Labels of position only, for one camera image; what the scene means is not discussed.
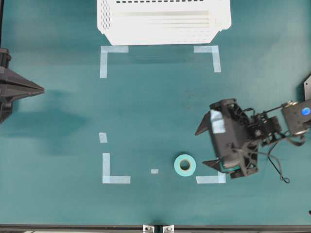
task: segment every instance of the metal clamp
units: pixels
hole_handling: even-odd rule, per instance
[[[155,226],[152,225],[142,225],[143,233],[155,233]]]
[[[174,225],[163,226],[163,233],[173,233],[173,232],[174,232]]]

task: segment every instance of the masking tape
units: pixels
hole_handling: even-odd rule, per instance
[[[101,66],[100,66],[101,79],[107,78],[109,52],[128,52],[128,46],[101,46]]]
[[[159,173],[159,169],[151,169],[151,174],[158,174]]]
[[[205,183],[225,183],[225,173],[218,172],[218,176],[196,176],[196,182],[198,184]]]
[[[108,139],[107,139],[107,134],[106,133],[99,133],[99,142],[100,143],[107,143]]]
[[[189,164],[189,168],[187,170],[183,170],[181,168],[181,163],[183,161],[185,161]],[[175,159],[174,169],[177,172],[177,174],[180,176],[191,176],[196,169],[196,162],[195,162],[194,158],[192,158],[190,155],[181,154]]]
[[[193,52],[194,53],[204,53],[204,52],[212,53],[214,72],[215,73],[222,72],[221,66],[220,66],[220,56],[219,56],[218,45],[214,45],[214,46],[193,46]]]
[[[111,176],[110,175],[110,153],[103,153],[103,183],[131,183],[130,176]]]

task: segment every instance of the white tape marker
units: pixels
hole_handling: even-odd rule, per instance
[[[218,172],[218,176],[196,176],[198,184],[225,183],[225,173]]]
[[[101,79],[107,78],[109,52],[128,52],[128,46],[101,46],[101,69],[100,69]]]
[[[219,57],[218,45],[215,45],[215,46],[193,46],[193,52],[194,53],[203,53],[203,52],[212,53],[214,72],[215,73],[222,72],[221,67],[220,67],[220,57]]]
[[[108,142],[107,134],[100,132],[99,133],[99,141],[100,141],[100,143],[107,143]]]
[[[158,174],[159,173],[159,169],[151,169],[151,174]]]
[[[103,183],[131,183],[130,176],[111,176],[110,175],[110,153],[103,153]]]

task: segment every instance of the black cable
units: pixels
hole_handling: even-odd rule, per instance
[[[278,144],[278,142],[275,142],[274,145],[269,149],[268,154],[271,155],[271,152],[273,151],[273,149],[276,147],[276,145]],[[276,169],[276,171],[278,172],[278,174],[281,177],[281,180],[284,181],[285,183],[290,183],[291,180],[288,177],[283,177],[283,175],[281,174],[281,172],[278,170],[278,168],[276,167],[276,165],[272,162],[272,160],[270,159],[270,156],[268,156],[268,159],[270,161],[270,163],[273,165],[273,167]]]
[[[276,142],[276,143],[274,144],[274,146],[270,149],[270,151],[269,151],[270,153],[271,153],[271,151],[273,150],[273,148],[275,147],[276,144],[277,144],[277,142]],[[254,151],[254,150],[242,150],[242,149],[238,149],[238,148],[234,148],[233,150],[239,151],[239,152],[243,152],[244,155],[245,155],[245,157],[248,158],[248,159],[250,159],[248,153],[265,155],[265,156],[268,157],[269,160],[270,160],[270,158],[273,158],[273,159],[277,162],[279,169],[274,165],[274,163],[273,163],[271,160],[270,160],[270,161],[271,161],[271,163],[273,164],[273,166],[276,168],[276,170],[278,171],[278,173],[280,174],[280,180],[281,180],[281,181],[284,181],[285,183],[289,183],[289,182],[290,182],[290,179],[284,178],[284,177],[283,177],[283,172],[282,172],[281,163],[280,163],[279,159],[276,158],[275,156],[273,156],[273,155],[271,155],[271,154],[269,154],[269,153],[264,153],[264,152]]]
[[[4,0],[0,0],[0,47],[2,42],[3,9],[4,9]]]

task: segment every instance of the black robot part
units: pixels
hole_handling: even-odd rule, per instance
[[[211,104],[210,109],[218,111],[223,116],[225,132],[214,133],[212,130],[211,111],[208,111],[195,135],[209,131],[217,159],[203,163],[215,170],[229,173],[231,178],[238,178],[254,174],[258,171],[257,155],[259,145],[262,147],[276,144],[287,139],[296,146],[301,146],[305,138],[303,134],[310,127],[311,100],[300,104],[288,102],[277,108],[256,114],[253,108],[242,108],[236,99],[221,100]],[[289,135],[282,133],[277,117],[268,117],[268,113],[282,108],[285,121],[289,128]],[[292,137],[300,136],[300,141]]]
[[[0,0],[0,46],[2,39],[4,0]],[[9,69],[11,55],[8,49],[0,48],[0,124],[13,110],[13,102],[44,93],[44,88],[25,79]]]

